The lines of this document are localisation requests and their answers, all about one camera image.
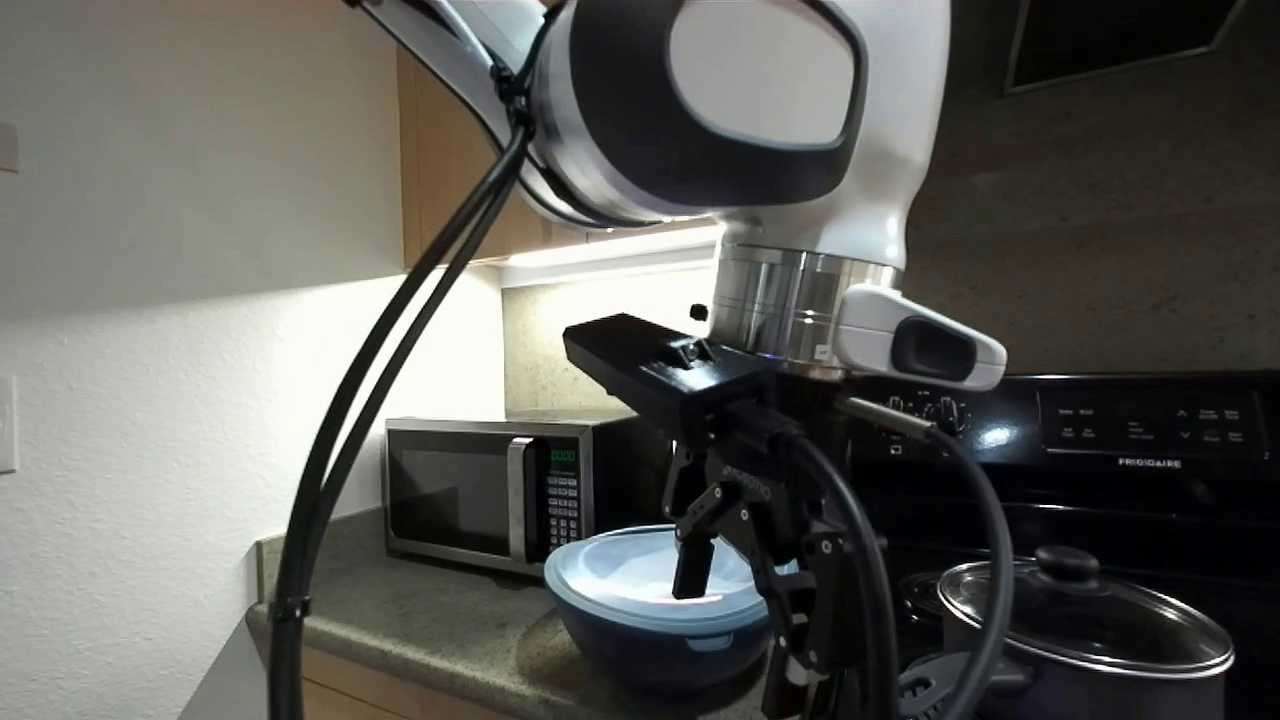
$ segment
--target microwave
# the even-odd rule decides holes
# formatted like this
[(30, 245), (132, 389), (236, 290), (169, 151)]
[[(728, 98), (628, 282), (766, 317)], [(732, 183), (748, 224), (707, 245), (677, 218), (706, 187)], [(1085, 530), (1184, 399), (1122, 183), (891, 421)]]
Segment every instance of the microwave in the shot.
[(540, 578), (572, 540), (666, 519), (674, 445), (639, 418), (387, 421), (384, 540)]

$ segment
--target pot handle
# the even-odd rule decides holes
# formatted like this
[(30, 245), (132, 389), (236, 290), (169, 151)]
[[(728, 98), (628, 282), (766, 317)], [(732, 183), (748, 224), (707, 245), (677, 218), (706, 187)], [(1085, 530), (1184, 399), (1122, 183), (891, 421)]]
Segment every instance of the pot handle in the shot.
[[(905, 667), (905, 676), (897, 682), (897, 717), (900, 720), (944, 717), (966, 667), (967, 667), (967, 654), (940, 654)], [(1032, 664), (999, 656), (994, 667), (985, 705), (1019, 696), (1026, 690), (1032, 690), (1032, 682), (1038, 682)]]

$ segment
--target cooking pot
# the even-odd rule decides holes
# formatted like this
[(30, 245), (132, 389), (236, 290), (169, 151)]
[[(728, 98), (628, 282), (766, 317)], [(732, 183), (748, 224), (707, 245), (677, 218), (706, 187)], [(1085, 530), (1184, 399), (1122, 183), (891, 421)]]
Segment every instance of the cooking pot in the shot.
[[(985, 625), (988, 566), (948, 568), (937, 598), (948, 656), (905, 673), (905, 717), (937, 714), (937, 694), (958, 683)], [(1233, 638), (1191, 605), (1110, 580), (1096, 557), (1058, 543), (1016, 560), (1003, 660), (979, 717), (1220, 720), (1233, 660)]]

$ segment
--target wall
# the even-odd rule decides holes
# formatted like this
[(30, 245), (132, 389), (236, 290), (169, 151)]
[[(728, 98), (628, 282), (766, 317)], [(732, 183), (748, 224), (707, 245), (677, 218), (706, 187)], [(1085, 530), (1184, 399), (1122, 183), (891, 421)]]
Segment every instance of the wall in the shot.
[[(391, 46), (313, 0), (9, 0), (0, 121), (0, 717), (264, 717), (249, 547), (399, 271)], [(391, 407), (502, 412), (498, 344), (468, 278)]]
[[(1280, 6), (1200, 61), (1008, 98), (1014, 0), (960, 0), (905, 290), (1016, 373), (1280, 367)], [(667, 278), (506, 292), (508, 405), (610, 405), (570, 317), (677, 317)]]

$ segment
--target pot lid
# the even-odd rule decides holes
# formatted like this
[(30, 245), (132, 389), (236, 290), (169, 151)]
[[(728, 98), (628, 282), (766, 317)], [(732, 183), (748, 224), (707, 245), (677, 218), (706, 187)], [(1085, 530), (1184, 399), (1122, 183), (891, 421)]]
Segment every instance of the pot lid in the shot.
[[(988, 578), (985, 560), (948, 568), (937, 598), (958, 622), (979, 630)], [(1096, 557), (1064, 543), (1016, 560), (1008, 643), (1148, 682), (1216, 676), (1236, 660), (1233, 638), (1212, 616), (1145, 585), (1110, 580)]]
[(752, 568), (732, 543), (716, 540), (707, 594), (687, 600), (674, 598), (677, 557), (674, 523), (631, 523), (561, 543), (546, 580), (582, 614), (666, 638), (736, 631), (767, 622)]

